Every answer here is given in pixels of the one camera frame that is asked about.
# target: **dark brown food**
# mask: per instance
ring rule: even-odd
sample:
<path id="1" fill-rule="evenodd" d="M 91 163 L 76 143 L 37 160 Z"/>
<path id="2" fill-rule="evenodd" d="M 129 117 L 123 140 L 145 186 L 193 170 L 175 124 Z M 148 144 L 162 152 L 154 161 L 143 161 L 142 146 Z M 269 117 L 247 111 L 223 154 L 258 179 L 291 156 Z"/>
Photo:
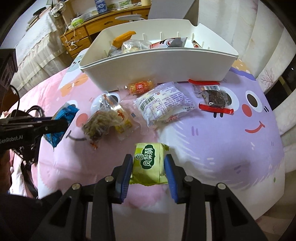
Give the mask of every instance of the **dark brown food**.
<path id="1" fill-rule="evenodd" d="M 211 107 L 218 107 L 218 108 L 224 108 L 225 107 L 225 100 L 224 100 L 224 97 L 222 95 L 221 92 L 219 91 L 212 91 L 212 90 L 208 90 L 208 91 L 205 91 L 209 94 L 209 106 Z"/>

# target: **cartoon smile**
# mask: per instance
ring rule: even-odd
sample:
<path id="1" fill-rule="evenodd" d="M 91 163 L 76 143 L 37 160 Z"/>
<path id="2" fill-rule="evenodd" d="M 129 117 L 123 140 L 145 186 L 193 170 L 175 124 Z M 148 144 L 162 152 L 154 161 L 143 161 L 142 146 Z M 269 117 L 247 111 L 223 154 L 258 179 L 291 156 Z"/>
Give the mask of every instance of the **cartoon smile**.
<path id="1" fill-rule="evenodd" d="M 248 132 L 248 133 L 256 133 L 256 132 L 258 132 L 262 127 L 265 128 L 265 125 L 262 124 L 261 121 L 259 121 L 259 123 L 260 123 L 260 125 L 259 125 L 256 129 L 254 129 L 254 130 L 247 130 L 247 129 L 245 129 L 245 131 Z"/>
<path id="2" fill-rule="evenodd" d="M 66 138 L 70 138 L 73 141 L 86 141 L 86 138 L 74 138 L 74 137 L 70 136 L 71 132 L 72 131 L 70 130 L 69 133 L 66 135 Z"/>

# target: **red smile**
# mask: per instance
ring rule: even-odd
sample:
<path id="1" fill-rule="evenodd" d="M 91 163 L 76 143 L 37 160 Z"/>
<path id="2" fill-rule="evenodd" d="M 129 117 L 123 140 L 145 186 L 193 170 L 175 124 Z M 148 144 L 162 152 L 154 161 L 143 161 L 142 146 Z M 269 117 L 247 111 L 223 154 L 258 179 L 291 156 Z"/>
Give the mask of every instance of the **red smile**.
<path id="1" fill-rule="evenodd" d="M 256 132 L 258 132 L 262 127 L 265 128 L 265 125 L 263 125 L 261 121 L 259 121 L 259 123 L 260 123 L 260 125 L 259 125 L 256 129 L 254 129 L 254 130 L 247 130 L 247 129 L 245 129 L 245 131 L 248 132 L 248 133 L 256 133 Z"/>

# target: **black cable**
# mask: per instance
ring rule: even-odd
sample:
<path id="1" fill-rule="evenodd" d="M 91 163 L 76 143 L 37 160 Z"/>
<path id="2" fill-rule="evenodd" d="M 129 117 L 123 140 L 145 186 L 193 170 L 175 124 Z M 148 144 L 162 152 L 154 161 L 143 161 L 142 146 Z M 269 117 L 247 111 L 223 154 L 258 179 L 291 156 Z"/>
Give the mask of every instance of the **black cable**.
<path id="1" fill-rule="evenodd" d="M 18 112 L 18 108 L 20 107 L 20 94 L 18 93 L 18 91 L 17 91 L 17 89 L 14 87 L 14 86 L 12 86 L 12 85 L 10 85 L 10 87 L 17 93 L 17 96 L 18 96 L 18 103 L 17 103 L 17 111 L 15 112 L 15 117 L 17 116 L 17 112 Z"/>

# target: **wooden desk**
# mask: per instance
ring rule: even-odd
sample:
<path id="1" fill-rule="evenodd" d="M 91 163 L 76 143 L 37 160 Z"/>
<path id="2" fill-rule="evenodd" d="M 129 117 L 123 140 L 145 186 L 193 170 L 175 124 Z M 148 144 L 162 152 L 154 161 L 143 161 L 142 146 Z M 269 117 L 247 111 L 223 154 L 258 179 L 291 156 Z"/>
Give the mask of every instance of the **wooden desk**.
<path id="1" fill-rule="evenodd" d="M 141 14 L 142 18 L 148 19 L 149 11 L 150 6 L 131 7 L 122 10 L 111 11 L 80 24 L 76 28 L 66 32 L 65 37 L 64 35 L 62 35 L 60 36 L 60 38 L 71 57 L 75 59 L 75 57 L 80 53 L 80 51 L 88 48 L 91 45 L 92 39 L 90 35 L 101 32 L 105 28 L 128 22 L 115 19 L 116 17 L 129 14 Z M 77 47 L 68 46 L 66 41 L 70 40 L 74 40 L 75 45 L 77 45 Z"/>

